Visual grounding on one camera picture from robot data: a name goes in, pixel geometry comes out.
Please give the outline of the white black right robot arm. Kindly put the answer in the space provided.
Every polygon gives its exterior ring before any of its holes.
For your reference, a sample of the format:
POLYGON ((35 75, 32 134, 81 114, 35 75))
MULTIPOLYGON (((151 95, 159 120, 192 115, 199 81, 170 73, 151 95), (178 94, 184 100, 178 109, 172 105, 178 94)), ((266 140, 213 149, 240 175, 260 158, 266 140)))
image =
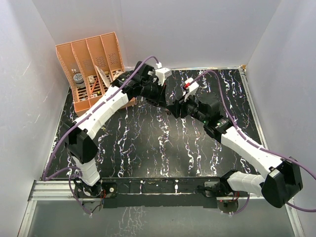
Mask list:
POLYGON ((175 100, 167 108, 176 118, 191 116, 203 123, 204 131, 250 163, 259 173, 246 174, 230 170, 213 188, 220 195, 236 191, 263 196, 274 207, 281 208, 303 188, 300 167, 294 161, 278 158, 235 128, 222 115, 220 102, 211 95, 199 100, 195 96, 175 100))

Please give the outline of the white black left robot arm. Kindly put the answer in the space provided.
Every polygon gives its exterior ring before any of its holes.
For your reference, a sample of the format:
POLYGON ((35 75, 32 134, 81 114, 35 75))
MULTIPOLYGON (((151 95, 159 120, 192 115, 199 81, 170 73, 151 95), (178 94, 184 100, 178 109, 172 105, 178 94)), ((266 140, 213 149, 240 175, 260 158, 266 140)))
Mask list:
POLYGON ((142 62, 138 62, 136 66, 132 73, 119 73, 106 93, 75 120, 75 124, 70 127, 71 132, 65 138, 65 147, 80 173, 75 181, 81 183, 76 186, 91 197, 97 197, 102 191, 95 161, 98 146, 93 141, 102 126, 117 110, 138 96, 154 106, 166 107, 165 81, 172 71, 168 68, 155 69, 142 62))

